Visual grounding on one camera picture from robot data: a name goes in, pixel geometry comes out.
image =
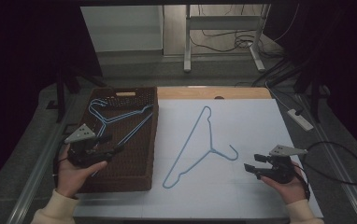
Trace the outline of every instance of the hand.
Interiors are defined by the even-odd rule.
[[[294,165],[295,171],[300,176],[302,176],[301,170],[297,167],[298,163],[296,163],[295,161],[292,161],[292,163]],[[265,184],[276,189],[286,204],[295,203],[297,201],[304,200],[307,198],[305,195],[304,188],[297,177],[294,177],[294,179],[287,184],[280,184],[266,176],[261,176],[261,180],[263,180]]]
[[[67,198],[73,198],[83,183],[85,183],[86,178],[94,172],[105,168],[107,162],[100,161],[86,169],[75,167],[69,160],[65,160],[69,148],[70,145],[67,145],[60,156],[60,160],[62,161],[59,163],[59,181],[56,191]]]

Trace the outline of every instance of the white wall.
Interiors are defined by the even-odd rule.
[[[161,6],[81,10],[96,52],[163,48]]]

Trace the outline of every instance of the wicker basket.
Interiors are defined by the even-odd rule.
[[[153,114],[126,142],[124,151],[112,158],[112,161],[105,169],[98,172],[95,176],[88,177],[79,192],[150,190],[159,109],[157,89],[155,87],[119,88],[114,90],[111,88],[98,88],[93,89],[88,106],[93,99],[103,99],[105,102],[108,102],[108,106],[93,107],[106,119],[115,118],[135,110],[141,110],[146,105],[153,105],[153,107],[145,110],[143,113],[109,123],[103,135],[112,134],[112,140],[100,145],[97,149],[100,151],[111,150],[151,112]],[[98,134],[103,125],[101,120],[89,111],[88,107],[85,109],[79,125],[83,123],[86,123],[96,134]]]

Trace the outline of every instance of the sleeve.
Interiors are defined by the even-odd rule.
[[[323,224],[323,220],[316,218],[310,210],[306,199],[286,205],[291,224]]]
[[[53,190],[47,206],[36,211],[32,224],[74,224],[74,209],[79,200],[66,198]]]

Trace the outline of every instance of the white paper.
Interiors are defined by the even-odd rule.
[[[207,109],[193,129],[205,106]],[[232,159],[236,154],[230,145],[238,153],[234,161],[216,153],[206,155],[212,146]],[[277,192],[244,168],[244,163],[270,168],[269,163],[255,161],[253,155],[266,156],[276,145],[293,147],[275,100],[159,100],[152,189],[79,195],[81,203],[75,216],[145,219],[287,217]],[[174,187],[164,188],[165,179],[166,185],[171,186],[180,173],[196,162],[188,173],[180,176]],[[313,192],[309,203],[314,214],[322,217]]]

